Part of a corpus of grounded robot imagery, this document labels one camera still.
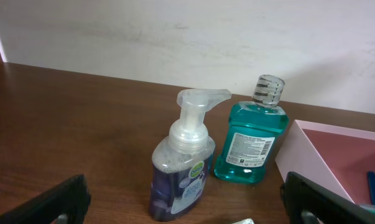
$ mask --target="open box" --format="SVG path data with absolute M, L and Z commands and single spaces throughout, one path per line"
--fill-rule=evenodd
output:
M 353 203 L 371 204 L 375 133 L 295 120 L 275 159 L 285 181 L 295 171 Z

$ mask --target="mouthwash bottle neck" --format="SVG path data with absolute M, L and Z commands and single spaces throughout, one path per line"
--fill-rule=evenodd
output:
M 273 75 L 261 75 L 256 83 L 252 101 L 265 108 L 275 108 L 280 101 L 285 82 Z
M 231 93 L 228 90 L 182 90 L 177 97 L 182 111 L 180 119 L 170 127 L 169 144 L 186 153 L 206 148 L 208 130 L 203 124 L 205 113 L 230 98 Z

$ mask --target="pump nozzle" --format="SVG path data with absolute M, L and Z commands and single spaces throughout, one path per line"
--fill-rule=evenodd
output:
M 170 127 L 169 140 L 173 147 L 197 150 L 206 145 L 208 130 L 203 124 L 205 112 L 230 99 L 229 90 L 182 90 L 177 103 L 182 107 L 180 119 Z

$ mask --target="foaming soap pump bottle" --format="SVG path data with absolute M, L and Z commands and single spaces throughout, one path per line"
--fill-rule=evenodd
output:
M 191 210 L 201 198 L 215 150 L 203 124 L 205 112 L 230 99 L 228 90 L 182 90 L 177 103 L 180 119 L 152 154 L 154 176 L 149 212 L 154 220 L 174 220 Z
M 232 107 L 223 151 L 216 160 L 217 177 L 242 184 L 257 183 L 264 178 L 274 141 L 289 122 L 284 110 L 277 106 L 283 88 L 282 79 L 261 75 L 252 101 Z

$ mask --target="white wall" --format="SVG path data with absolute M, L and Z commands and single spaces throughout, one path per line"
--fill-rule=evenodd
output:
M 0 0 L 9 62 L 375 113 L 375 0 Z

